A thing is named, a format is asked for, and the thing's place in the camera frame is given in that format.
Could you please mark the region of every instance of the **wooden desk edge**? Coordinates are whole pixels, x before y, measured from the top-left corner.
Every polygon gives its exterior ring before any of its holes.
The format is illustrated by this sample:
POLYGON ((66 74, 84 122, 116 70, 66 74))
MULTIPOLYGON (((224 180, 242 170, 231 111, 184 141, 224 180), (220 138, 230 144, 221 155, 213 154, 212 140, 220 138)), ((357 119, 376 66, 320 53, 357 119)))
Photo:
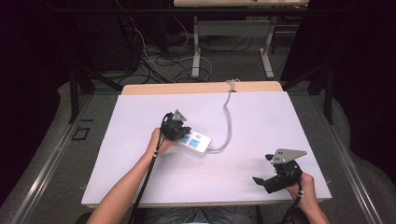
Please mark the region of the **wooden desk edge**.
MULTIPOLYGON (((226 92, 230 88, 231 84, 227 82, 135 84, 125 86, 121 95, 226 92)), ((283 91, 282 86, 277 81, 235 82, 234 90, 283 91)))

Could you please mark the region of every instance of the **white power strip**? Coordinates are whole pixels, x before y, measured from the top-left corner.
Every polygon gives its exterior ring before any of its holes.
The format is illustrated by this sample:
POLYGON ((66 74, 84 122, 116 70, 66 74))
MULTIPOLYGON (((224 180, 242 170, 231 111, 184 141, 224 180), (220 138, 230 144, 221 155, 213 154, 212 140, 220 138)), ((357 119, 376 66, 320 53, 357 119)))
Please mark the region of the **white power strip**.
POLYGON ((190 131, 188 134, 184 135, 177 143, 177 146, 184 147, 191 152, 197 153, 199 155, 205 155, 207 147, 211 139, 200 133, 190 131))

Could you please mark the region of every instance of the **gray cable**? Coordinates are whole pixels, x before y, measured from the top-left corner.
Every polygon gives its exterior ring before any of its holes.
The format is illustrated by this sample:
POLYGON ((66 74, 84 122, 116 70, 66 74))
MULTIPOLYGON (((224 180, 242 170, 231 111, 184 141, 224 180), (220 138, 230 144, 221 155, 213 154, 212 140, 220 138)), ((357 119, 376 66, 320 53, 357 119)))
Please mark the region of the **gray cable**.
POLYGON ((231 123, 231 115, 230 115, 230 111, 227 108, 227 104, 230 101, 231 98, 231 91, 233 91, 233 87, 234 87, 234 83, 235 80, 228 80, 226 81, 227 83, 231 84, 231 88, 228 91, 228 97, 227 100, 225 101, 224 105, 223 105, 223 109, 224 109, 224 113, 227 119, 227 139, 225 140, 225 142, 223 143, 223 145, 219 148, 209 148, 207 150, 208 153, 220 153, 225 147, 227 147, 228 143, 230 142, 231 139, 231 133, 232 133, 232 123, 231 123))

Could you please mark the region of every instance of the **person's right arm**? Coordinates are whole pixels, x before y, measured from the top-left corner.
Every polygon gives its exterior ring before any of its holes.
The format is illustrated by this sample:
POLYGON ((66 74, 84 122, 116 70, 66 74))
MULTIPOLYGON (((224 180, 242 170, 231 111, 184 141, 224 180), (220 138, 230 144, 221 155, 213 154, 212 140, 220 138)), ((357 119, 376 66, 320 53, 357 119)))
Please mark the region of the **person's right arm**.
MULTIPOLYGON (((311 224, 328 224, 330 223, 326 215, 320 209, 317 194, 315 192, 315 182, 312 175, 303 173, 301 176, 301 185, 304 191, 304 197, 298 203, 298 207, 303 210, 311 224)), ((287 188, 291 198, 295 200, 298 194, 298 185, 295 184, 287 188)))

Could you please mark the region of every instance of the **white tabletop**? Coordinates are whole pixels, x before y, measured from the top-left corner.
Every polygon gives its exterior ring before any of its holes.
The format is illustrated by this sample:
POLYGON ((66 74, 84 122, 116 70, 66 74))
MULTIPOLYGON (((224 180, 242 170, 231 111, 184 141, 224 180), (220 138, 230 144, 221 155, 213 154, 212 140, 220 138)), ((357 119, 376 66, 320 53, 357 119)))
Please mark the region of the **white tabletop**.
POLYGON ((175 7, 303 6, 309 0, 174 0, 175 7))
MULTIPOLYGON (((163 116, 178 109, 186 126, 222 145, 227 125, 222 110, 224 93, 153 94, 119 96, 105 139, 84 193, 82 204, 95 206, 137 162, 152 130, 163 116)), ((228 104, 233 135, 220 154, 198 157, 172 146, 155 163, 141 206, 200 206, 260 204, 290 200, 285 189, 268 194, 253 176, 275 176, 264 158, 278 148, 299 149, 307 155, 296 161, 316 180, 320 200, 332 195, 290 98, 283 91, 232 93, 228 104)))

